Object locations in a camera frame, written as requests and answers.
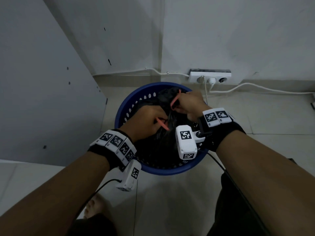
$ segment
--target basket rim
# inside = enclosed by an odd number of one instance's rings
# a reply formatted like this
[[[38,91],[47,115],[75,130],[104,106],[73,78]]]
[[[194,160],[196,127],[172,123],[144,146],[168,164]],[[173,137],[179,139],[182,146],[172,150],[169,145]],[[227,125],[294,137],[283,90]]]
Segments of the basket rim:
[[[142,87],[137,88],[136,90],[132,91],[126,98],[125,100],[121,103],[116,117],[115,117],[115,129],[119,128],[119,119],[120,116],[123,114],[123,108],[125,107],[125,105],[128,103],[128,101],[133,97],[133,95],[137,94],[138,92],[148,88],[148,87],[153,87],[153,86],[158,86],[158,85],[168,85],[170,87],[179,87],[182,88],[186,91],[192,91],[190,88],[183,86],[181,84],[177,84],[177,83],[171,83],[171,82],[156,82],[156,83],[150,83],[150,84],[146,84]],[[208,150],[203,150],[201,151],[196,157],[195,159],[193,159],[191,162],[188,162],[187,164],[184,164],[183,166],[180,167],[176,167],[173,169],[157,169],[157,168],[153,168],[153,167],[149,167],[148,165],[145,165],[143,163],[141,163],[141,170],[150,173],[150,174],[155,174],[155,175],[161,175],[161,176],[168,176],[168,175],[175,175],[175,174],[179,174],[182,173],[184,171],[187,171],[191,168],[193,168],[194,166],[196,166],[207,154]]]

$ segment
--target electrical outlet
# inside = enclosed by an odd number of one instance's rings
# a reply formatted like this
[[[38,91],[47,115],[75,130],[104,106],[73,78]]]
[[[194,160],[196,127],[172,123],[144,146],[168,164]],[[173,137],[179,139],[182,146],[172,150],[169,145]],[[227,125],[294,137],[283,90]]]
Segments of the electrical outlet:
[[[215,84],[228,84],[229,80],[232,78],[232,73],[230,70],[222,69],[191,69],[188,82],[197,83],[197,79],[202,76],[204,76],[206,83],[208,82],[208,79],[215,77]]]

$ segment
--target beige floor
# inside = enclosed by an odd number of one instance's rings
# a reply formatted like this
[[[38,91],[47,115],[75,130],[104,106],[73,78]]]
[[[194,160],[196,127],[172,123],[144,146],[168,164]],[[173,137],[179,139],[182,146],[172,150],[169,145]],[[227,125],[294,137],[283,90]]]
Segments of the beige floor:
[[[108,98],[102,131],[114,127],[121,102],[136,87],[102,87]],[[235,92],[210,96],[209,105],[228,110],[254,139],[293,158],[315,176],[315,111],[311,96]],[[0,215],[62,167],[0,163]],[[104,180],[117,177],[111,172]],[[205,157],[174,176],[139,174],[138,187],[121,192],[114,184],[101,190],[120,235],[206,235],[214,221],[222,170]]]

